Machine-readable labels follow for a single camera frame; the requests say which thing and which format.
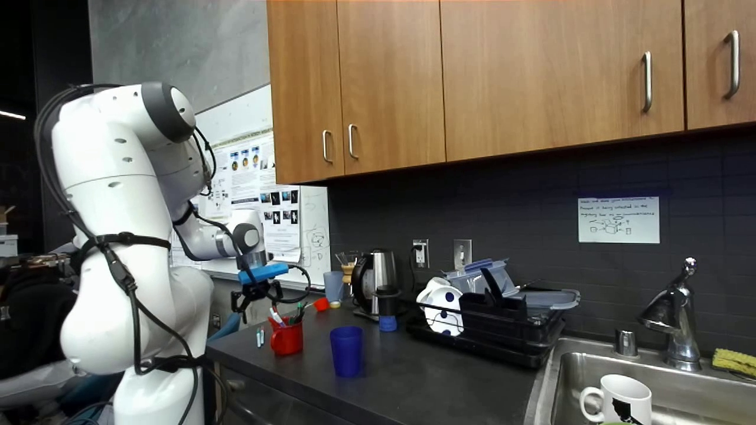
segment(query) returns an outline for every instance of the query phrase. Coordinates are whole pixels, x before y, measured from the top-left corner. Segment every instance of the red object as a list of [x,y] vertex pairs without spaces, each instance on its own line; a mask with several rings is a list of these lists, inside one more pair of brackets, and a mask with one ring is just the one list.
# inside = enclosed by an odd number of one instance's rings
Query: red object
[[274,322],[270,318],[270,346],[277,356],[290,356],[303,352],[303,322]]
[[314,299],[314,312],[329,312],[329,310],[331,310],[329,298],[318,298],[318,299]]

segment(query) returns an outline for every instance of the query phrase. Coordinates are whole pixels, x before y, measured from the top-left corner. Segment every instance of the faucet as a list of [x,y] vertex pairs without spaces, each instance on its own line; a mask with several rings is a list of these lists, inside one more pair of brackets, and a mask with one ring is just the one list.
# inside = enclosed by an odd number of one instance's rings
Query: faucet
[[686,257],[683,272],[641,314],[641,324],[668,338],[665,360],[681,370],[703,370],[703,353],[690,322],[690,278],[696,257]]

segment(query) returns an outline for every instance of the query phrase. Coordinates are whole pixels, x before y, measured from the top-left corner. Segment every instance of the dish rack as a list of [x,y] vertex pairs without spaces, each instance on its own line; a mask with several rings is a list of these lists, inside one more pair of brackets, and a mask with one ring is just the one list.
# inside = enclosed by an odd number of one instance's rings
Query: dish rack
[[542,368],[565,327],[568,312],[580,304],[580,293],[528,288],[503,298],[488,267],[477,272],[491,291],[464,293],[446,281],[450,286],[437,286],[443,301],[420,301],[420,293],[414,301],[409,332],[495,360]]

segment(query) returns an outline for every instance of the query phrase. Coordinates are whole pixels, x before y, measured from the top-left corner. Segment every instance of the wooden cabinet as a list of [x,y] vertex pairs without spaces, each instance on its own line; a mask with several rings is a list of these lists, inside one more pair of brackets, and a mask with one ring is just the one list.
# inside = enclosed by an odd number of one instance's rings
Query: wooden cabinet
[[689,128],[756,121],[756,3],[686,0]]
[[443,28],[451,160],[686,126],[681,0],[443,0]]
[[445,160],[437,0],[270,0],[280,182]]

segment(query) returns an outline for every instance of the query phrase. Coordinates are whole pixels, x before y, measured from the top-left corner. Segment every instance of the kettle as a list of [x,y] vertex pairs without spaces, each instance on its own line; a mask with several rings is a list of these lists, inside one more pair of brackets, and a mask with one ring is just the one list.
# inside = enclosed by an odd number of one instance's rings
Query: kettle
[[397,293],[397,255],[377,249],[360,255],[353,272],[353,296],[358,307],[379,316],[379,296]]

